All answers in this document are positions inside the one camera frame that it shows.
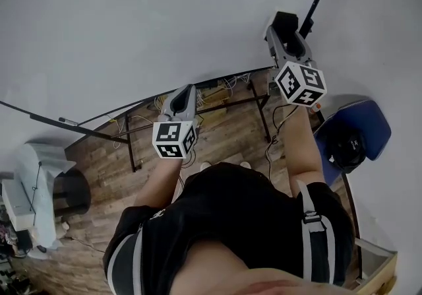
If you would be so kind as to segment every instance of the floor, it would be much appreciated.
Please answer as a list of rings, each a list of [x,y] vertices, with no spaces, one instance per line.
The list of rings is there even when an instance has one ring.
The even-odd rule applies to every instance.
[[[265,93],[265,74],[252,77],[258,94]],[[204,108],[220,104],[224,101],[236,101],[252,96],[246,90],[246,84],[239,81],[231,90],[221,90],[208,98],[203,96],[206,103]],[[264,114],[266,116],[271,135],[275,134],[272,125],[274,107],[280,105],[280,99],[271,97]],[[154,105],[140,108],[131,116],[156,119],[158,112]],[[209,114],[203,114],[204,121],[200,126],[198,143],[195,146],[196,160],[189,168],[182,172],[182,178],[198,171],[200,163],[209,161],[212,164],[227,160],[232,163],[248,161],[252,168],[268,176],[268,162],[264,151],[268,146],[264,139],[264,128],[255,102],[233,106]],[[276,121],[283,118],[283,111],[279,109]],[[148,124],[140,117],[131,118],[131,128]],[[116,134],[115,122],[110,123],[102,132]],[[93,137],[87,138],[66,150],[68,160],[77,162],[76,167],[85,175],[91,188],[92,205],[88,213],[76,215],[69,219],[71,229],[68,236],[79,239],[62,240],[63,247],[50,253],[46,261],[26,258],[14,261],[16,269],[26,271],[31,280],[40,289],[50,294],[111,294],[102,269],[102,253],[112,237],[121,212],[133,204],[135,194],[145,184],[157,162],[157,155],[151,145],[152,129],[145,129],[132,135],[133,152],[136,165],[142,169],[131,172],[128,150],[126,145],[114,149],[113,143]],[[283,144],[280,141],[270,151],[272,163],[271,180],[280,191],[289,194],[286,163],[284,160]],[[345,185],[339,179],[332,189],[336,191],[346,211],[351,215],[351,207]],[[347,286],[352,287],[352,280],[357,273],[357,255],[350,268]]]

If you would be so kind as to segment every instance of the cable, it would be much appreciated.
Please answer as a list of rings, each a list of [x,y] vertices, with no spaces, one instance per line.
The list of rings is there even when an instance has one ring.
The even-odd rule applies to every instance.
[[[274,125],[274,128],[275,129],[277,129],[276,122],[274,121],[274,115],[276,113],[276,110],[279,109],[279,108],[284,108],[286,106],[290,106],[290,104],[285,104],[285,105],[277,106],[276,108],[274,108],[274,111],[272,112],[272,124]]]
[[[163,107],[163,104],[161,103],[160,98],[161,98],[161,96],[154,98],[154,105],[155,105],[156,109],[161,113],[161,108]]]
[[[125,126],[125,121],[123,120],[123,123],[121,124],[121,127],[120,127],[119,122],[118,122],[117,120],[115,120],[114,122],[117,124],[117,128],[119,129],[119,133],[121,133],[121,132],[122,132],[122,130],[123,130],[123,128],[124,128],[124,126]],[[115,150],[117,150],[117,149],[120,147],[120,145],[121,145],[121,143],[119,143],[119,144],[116,146],[116,142],[115,142],[115,141],[113,142],[113,148],[114,148]]]
[[[35,192],[37,192],[37,189],[38,189],[38,176],[40,176],[41,166],[42,166],[42,163],[41,162],[38,162],[38,173],[37,173],[37,178],[36,178],[36,181],[35,181],[35,186],[32,187],[32,190],[34,191],[34,194],[32,194],[32,202],[31,202],[31,207],[30,207],[29,211],[31,211],[32,210],[32,207],[34,207]],[[36,218],[36,216],[37,216],[37,214],[35,213],[34,214],[34,223],[32,224],[33,226],[35,226],[35,218]]]
[[[87,243],[83,242],[82,240],[79,240],[79,239],[73,238],[72,236],[65,236],[63,239],[68,239],[68,240],[70,240],[70,241],[77,241],[77,242],[79,242],[80,244],[82,244],[82,245],[84,245],[84,246],[86,246],[86,247],[89,247],[89,248],[91,248],[91,249],[93,249],[93,250],[95,250],[95,251],[99,251],[100,253],[105,253],[105,251],[100,250],[100,249],[96,249],[96,248],[94,248],[94,246],[91,246],[90,244],[87,244]]]
[[[142,119],[146,120],[147,122],[149,122],[150,124],[153,124],[153,122],[151,120],[149,120],[148,118],[142,117],[141,115],[136,114],[136,115],[130,116],[130,118],[136,118],[136,117],[142,118]],[[123,130],[124,126],[125,126],[125,121],[124,120],[123,120],[123,123],[121,124],[121,127],[119,125],[119,122],[116,119],[110,119],[110,122],[111,123],[116,123],[117,124],[117,128],[119,129],[119,133],[122,132],[122,130]],[[117,146],[116,146],[116,142],[115,141],[113,142],[113,148],[115,150],[117,150],[120,147],[120,145],[121,145],[121,143],[118,143]]]
[[[199,118],[201,118],[202,120],[200,121],[200,123],[199,123],[199,126],[198,126],[198,134],[199,134],[199,131],[200,131],[200,127],[201,127],[201,125],[202,125],[202,123],[204,122],[204,117],[202,117],[200,114],[198,114],[197,115]]]
[[[180,184],[181,184],[181,186],[182,186],[182,189],[185,189],[185,183],[183,182],[183,179],[181,178],[181,176],[179,176],[179,182],[180,182]]]
[[[145,117],[142,117],[141,115],[138,115],[138,114],[136,114],[136,115],[132,115],[130,118],[142,118],[143,120],[146,120],[148,123],[151,123],[151,124],[153,124],[153,122],[152,121],[150,121],[148,118],[145,118]]]
[[[280,129],[282,128],[282,126],[283,126],[283,124],[286,122],[286,120],[287,120],[287,119],[289,119],[289,117],[291,117],[291,116],[293,115],[293,113],[295,113],[295,112],[296,112],[297,108],[298,108],[298,106],[296,106],[296,107],[293,109],[293,111],[291,111],[291,112],[287,115],[287,117],[285,117],[285,118],[282,120],[282,122],[280,123],[280,125],[279,125],[278,127],[276,127],[276,129],[277,129],[277,133],[276,133],[276,135],[274,135],[274,136],[271,138],[271,142],[270,142],[270,144],[268,145],[268,147],[267,147],[267,148],[266,148],[266,150],[265,150],[265,158],[267,159],[267,161],[268,161],[268,163],[269,163],[269,167],[268,167],[268,180],[270,180],[270,182],[271,182],[271,169],[272,169],[272,164],[271,164],[271,160],[270,160],[270,157],[269,157],[269,155],[268,155],[268,152],[269,152],[269,150],[270,150],[270,148],[271,148],[271,146],[272,146],[272,145],[275,145],[276,143],[278,143],[278,133],[280,132]]]
[[[186,168],[186,166],[191,163],[191,160],[193,158],[193,154],[192,153],[193,153],[193,151],[191,151],[191,156],[189,157],[189,160],[182,165],[182,168]]]
[[[233,85],[230,85],[230,82],[229,81],[232,81],[232,80],[235,80],[235,82],[234,82],[234,84]],[[222,86],[217,86],[217,87],[220,87],[220,88],[223,88],[223,89],[226,89],[226,90],[230,90],[230,96],[229,97],[227,97],[227,98],[224,98],[224,99],[222,99],[222,100],[227,100],[227,99],[230,99],[232,96],[233,96],[233,88],[236,86],[236,84],[237,84],[237,77],[233,77],[232,79],[230,79],[229,81],[227,80],[227,79],[223,79],[223,81],[225,82],[224,83],[224,85],[226,86],[226,87],[222,87]]]
[[[187,165],[187,166],[182,166],[182,168],[183,168],[183,169],[185,169],[185,168],[189,168],[189,167],[191,167],[191,166],[195,163],[195,160],[196,160],[196,152],[195,152],[195,149],[194,149],[194,148],[192,148],[192,151],[191,151],[191,158],[190,158],[190,159],[189,159],[189,161],[186,163],[186,165]]]
[[[249,82],[250,77],[251,77],[251,74],[248,73],[248,74],[243,75],[243,76],[238,76],[237,78],[241,79],[242,81],[244,81],[247,84]]]

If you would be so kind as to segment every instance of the shoe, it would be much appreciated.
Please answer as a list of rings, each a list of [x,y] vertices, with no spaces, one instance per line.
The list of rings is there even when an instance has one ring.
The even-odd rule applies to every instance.
[[[252,169],[251,164],[249,164],[247,161],[243,161],[240,163],[240,166],[248,168],[248,169]]]
[[[208,161],[204,161],[201,165],[200,165],[200,170],[199,172],[202,172],[203,170],[206,170],[208,167],[211,167],[211,164]]]

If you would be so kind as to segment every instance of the shoulder strap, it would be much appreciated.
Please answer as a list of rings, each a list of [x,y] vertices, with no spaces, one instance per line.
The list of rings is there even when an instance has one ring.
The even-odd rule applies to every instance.
[[[303,181],[296,180],[302,193],[303,219],[302,219],[302,240],[303,240],[303,278],[312,280],[312,247],[311,234],[315,232],[326,232],[328,268],[330,271],[330,284],[334,282],[334,270],[336,266],[336,240],[331,222],[320,216],[314,207],[308,187]]]
[[[142,295],[142,277],[141,277],[141,260],[142,260],[142,225],[138,230],[138,238],[136,239],[135,249],[133,251],[133,294]]]
[[[107,268],[107,281],[108,281],[108,285],[111,289],[111,292],[114,295],[117,295],[115,289],[114,289],[114,283],[113,283],[113,268],[114,268],[114,263],[117,257],[117,254],[120,252],[121,248],[123,247],[123,245],[126,243],[126,241],[134,234],[130,234],[128,235],[126,238],[124,238],[121,243],[117,246],[116,250],[113,252],[113,255],[111,256],[110,262],[108,263],[108,268]]]

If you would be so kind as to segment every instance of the white stripe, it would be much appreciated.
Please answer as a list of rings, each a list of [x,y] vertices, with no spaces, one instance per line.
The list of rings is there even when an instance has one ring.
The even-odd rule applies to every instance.
[[[314,203],[309,195],[308,187],[300,180],[296,180],[302,193],[303,214],[306,212],[315,212]],[[336,239],[332,229],[331,222],[325,217],[321,217],[321,221],[310,222],[305,224],[302,220],[302,240],[303,240],[303,278],[312,280],[312,247],[311,233],[326,232],[327,236],[327,252],[328,252],[328,271],[330,273],[330,284],[334,283],[334,271],[336,269]]]
[[[328,251],[328,266],[330,267],[330,284],[334,283],[334,271],[336,270],[336,239],[332,229],[331,222],[322,216],[322,223],[326,227],[327,234],[327,251]]]
[[[300,180],[296,180],[297,184],[299,185],[299,189],[302,193],[302,200],[303,200],[303,212],[315,212],[314,203],[312,202],[311,196],[309,195],[308,187],[306,183]]]
[[[133,250],[133,295],[142,295],[141,278],[140,278],[140,260],[142,259],[142,227],[138,237],[136,238],[135,249]]]
[[[108,263],[108,268],[107,268],[107,281],[108,281],[108,285],[111,289],[111,291],[113,292],[114,295],[116,294],[116,291],[114,290],[114,285],[113,285],[113,265],[114,265],[114,261],[116,260],[117,254],[119,253],[120,249],[123,247],[123,245],[125,244],[125,242],[132,236],[128,235],[126,238],[124,238],[122,240],[122,242],[117,246],[116,250],[114,251],[113,255],[111,256],[110,262]]]
[[[312,281],[312,248],[308,226],[302,220],[303,279]]]

